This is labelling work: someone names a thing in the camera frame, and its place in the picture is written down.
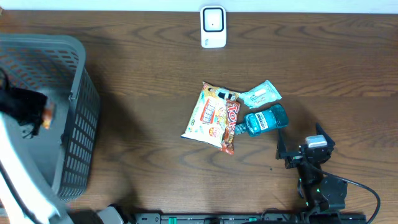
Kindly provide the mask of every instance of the gray bin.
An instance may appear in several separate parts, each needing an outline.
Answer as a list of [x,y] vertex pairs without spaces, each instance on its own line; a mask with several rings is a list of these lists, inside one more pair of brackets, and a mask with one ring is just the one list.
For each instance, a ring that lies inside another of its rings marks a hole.
[[83,45],[66,35],[0,34],[0,67],[12,86],[47,95],[56,105],[49,130],[22,137],[3,116],[13,148],[24,147],[61,200],[85,190],[90,173],[100,97],[84,66]]

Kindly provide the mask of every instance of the blue bottle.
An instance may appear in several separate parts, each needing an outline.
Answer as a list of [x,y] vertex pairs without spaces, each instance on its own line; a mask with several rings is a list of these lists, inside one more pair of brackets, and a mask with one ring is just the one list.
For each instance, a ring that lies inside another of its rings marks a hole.
[[285,109],[282,105],[277,104],[268,110],[246,115],[243,118],[243,123],[236,125],[235,134],[248,132],[250,136],[254,137],[273,129],[284,128],[288,123],[289,119]]

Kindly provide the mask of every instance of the white backdrop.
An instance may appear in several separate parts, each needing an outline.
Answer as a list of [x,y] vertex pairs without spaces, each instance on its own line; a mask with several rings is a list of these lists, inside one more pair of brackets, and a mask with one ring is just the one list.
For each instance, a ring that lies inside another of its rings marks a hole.
[[188,11],[219,4],[229,12],[398,13],[398,0],[0,0],[4,9]]

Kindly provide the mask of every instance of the red candy wrapper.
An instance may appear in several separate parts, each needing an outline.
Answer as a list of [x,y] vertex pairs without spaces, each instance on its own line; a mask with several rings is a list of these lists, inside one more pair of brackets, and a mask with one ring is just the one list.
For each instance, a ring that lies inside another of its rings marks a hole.
[[222,148],[220,150],[231,155],[234,154],[233,139],[240,106],[241,105],[236,101],[226,101],[227,121],[223,142],[221,144]]

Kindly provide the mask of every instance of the teal wrapper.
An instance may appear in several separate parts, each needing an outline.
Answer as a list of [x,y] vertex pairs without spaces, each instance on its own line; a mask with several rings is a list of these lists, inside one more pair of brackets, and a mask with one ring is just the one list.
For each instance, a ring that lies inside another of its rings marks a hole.
[[266,80],[264,83],[261,83],[248,92],[241,93],[239,97],[250,109],[258,108],[266,103],[282,99],[282,96],[269,80]]

